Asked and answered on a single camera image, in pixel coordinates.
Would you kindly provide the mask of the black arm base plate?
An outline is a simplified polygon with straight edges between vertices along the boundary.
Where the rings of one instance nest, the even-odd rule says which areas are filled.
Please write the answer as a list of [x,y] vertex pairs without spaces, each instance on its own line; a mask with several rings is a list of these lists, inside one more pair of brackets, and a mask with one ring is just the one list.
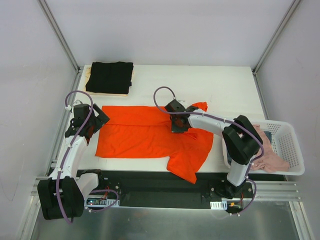
[[198,172],[192,184],[170,172],[103,170],[103,185],[119,194],[122,207],[209,209],[220,201],[215,188],[227,174]]

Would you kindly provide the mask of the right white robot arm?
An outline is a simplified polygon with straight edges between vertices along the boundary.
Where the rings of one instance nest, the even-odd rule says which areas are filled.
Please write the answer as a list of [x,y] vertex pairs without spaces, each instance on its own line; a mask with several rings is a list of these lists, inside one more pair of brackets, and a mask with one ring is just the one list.
[[263,140],[249,119],[244,115],[235,119],[213,116],[192,105],[185,108],[175,99],[164,109],[170,114],[173,131],[176,133],[193,128],[222,137],[231,157],[231,164],[226,179],[214,190],[218,196],[227,199],[241,194],[252,160],[263,147]]

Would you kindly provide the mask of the orange t shirt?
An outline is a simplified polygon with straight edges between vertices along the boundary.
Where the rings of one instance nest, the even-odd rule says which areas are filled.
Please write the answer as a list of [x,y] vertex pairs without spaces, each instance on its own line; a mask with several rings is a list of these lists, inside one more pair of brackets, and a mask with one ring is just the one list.
[[110,120],[100,129],[95,155],[101,158],[168,157],[166,169],[195,184],[214,134],[198,128],[173,133],[169,114],[155,106],[102,106]]

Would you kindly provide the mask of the pink t shirt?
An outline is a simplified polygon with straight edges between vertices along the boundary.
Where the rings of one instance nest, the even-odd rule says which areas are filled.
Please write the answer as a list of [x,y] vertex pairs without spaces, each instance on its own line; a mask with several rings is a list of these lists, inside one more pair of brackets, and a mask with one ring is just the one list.
[[250,169],[252,171],[263,170],[267,173],[287,172],[290,164],[274,153],[272,145],[260,125],[254,124],[253,127],[263,141],[264,154],[252,163]]

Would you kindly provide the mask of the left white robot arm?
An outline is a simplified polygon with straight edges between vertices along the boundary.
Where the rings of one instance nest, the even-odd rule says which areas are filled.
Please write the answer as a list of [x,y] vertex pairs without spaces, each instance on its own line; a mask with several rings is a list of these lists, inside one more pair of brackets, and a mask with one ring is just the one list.
[[110,118],[93,104],[77,104],[73,118],[65,132],[64,155],[47,179],[40,180],[37,192],[43,217],[46,220],[78,218],[83,214],[85,199],[93,192],[105,191],[106,183],[98,169],[86,170],[77,179],[80,161],[93,134],[98,132]]

